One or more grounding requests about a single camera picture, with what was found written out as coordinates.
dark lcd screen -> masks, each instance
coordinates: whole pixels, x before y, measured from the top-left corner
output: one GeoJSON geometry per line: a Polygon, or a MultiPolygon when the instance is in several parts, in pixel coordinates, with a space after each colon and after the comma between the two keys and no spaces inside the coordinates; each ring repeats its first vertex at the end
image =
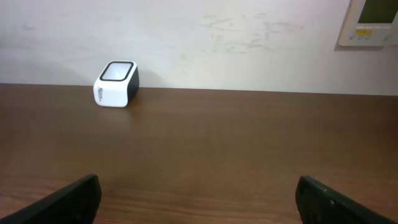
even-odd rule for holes
{"type": "Polygon", "coordinates": [[[358,23],[392,23],[398,11],[398,0],[366,0],[358,23]]]}

wood grain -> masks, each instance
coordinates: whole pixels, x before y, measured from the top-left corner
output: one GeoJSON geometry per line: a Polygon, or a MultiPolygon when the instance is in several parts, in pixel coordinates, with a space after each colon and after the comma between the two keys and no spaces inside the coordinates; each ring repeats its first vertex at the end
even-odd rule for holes
{"type": "Polygon", "coordinates": [[[310,175],[398,220],[398,97],[0,85],[0,217],[98,174],[95,223],[300,223],[310,175]]]}

